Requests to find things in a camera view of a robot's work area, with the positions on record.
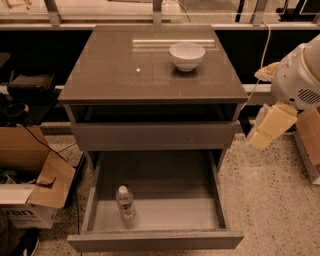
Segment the speckled floor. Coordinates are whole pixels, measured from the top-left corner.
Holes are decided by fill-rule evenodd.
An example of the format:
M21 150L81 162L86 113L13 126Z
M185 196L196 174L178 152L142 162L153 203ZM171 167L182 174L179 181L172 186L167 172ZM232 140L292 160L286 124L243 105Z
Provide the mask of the speckled floor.
M74 142L72 136L47 136L47 140L56 150ZM293 136L283 135L262 152L253 152L245 145L244 135L237 134L219 173L230 226L244 233L235 250L83 255L320 255L320 186L310 183ZM81 154L74 146L63 155L76 165ZM91 181L91 171L85 166L77 187L80 228ZM36 256L80 255L66 241L69 234L78 232L77 220L74 194L72 204L59 210L53 229L41 231Z

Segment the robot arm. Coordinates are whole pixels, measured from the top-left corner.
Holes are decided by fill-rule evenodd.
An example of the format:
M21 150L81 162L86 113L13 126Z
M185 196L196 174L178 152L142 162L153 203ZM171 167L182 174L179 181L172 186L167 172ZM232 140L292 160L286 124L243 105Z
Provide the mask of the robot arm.
M278 100L261 108L248 135L249 145L262 150L295 124L298 110L320 106L320 35L256 76L271 81L271 93Z
M320 106L320 35L299 45L277 66L271 93L299 110Z

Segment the cardboard box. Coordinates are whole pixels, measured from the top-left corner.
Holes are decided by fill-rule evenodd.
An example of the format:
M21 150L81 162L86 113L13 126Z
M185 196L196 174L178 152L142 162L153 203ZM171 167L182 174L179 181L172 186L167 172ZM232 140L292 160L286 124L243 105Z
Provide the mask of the cardboard box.
M320 108L301 112L296 127L310 162L314 166L320 164Z
M320 185L320 165L311 164L308 153L303 145L298 130L293 133L293 136L296 141L304 166L306 167L306 170L308 172L311 183L313 185Z
M35 185L0 185L0 209L17 228L52 228L65 205L75 169L45 145L38 127L0 128L0 169L37 178Z

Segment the white bowl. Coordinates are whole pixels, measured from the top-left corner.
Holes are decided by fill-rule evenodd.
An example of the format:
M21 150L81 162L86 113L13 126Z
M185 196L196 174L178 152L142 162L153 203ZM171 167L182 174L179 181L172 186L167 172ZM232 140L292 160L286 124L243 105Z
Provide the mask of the white bowl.
M189 42L174 44L169 51L176 67L185 72L196 68L206 52L201 45Z

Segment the water bottle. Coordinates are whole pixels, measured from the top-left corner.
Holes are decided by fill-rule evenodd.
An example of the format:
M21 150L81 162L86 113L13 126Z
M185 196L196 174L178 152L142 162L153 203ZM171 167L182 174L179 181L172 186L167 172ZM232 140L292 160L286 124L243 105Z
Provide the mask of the water bottle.
M117 204L124 220L130 220L136 214L133 193L126 186L120 186L116 193Z

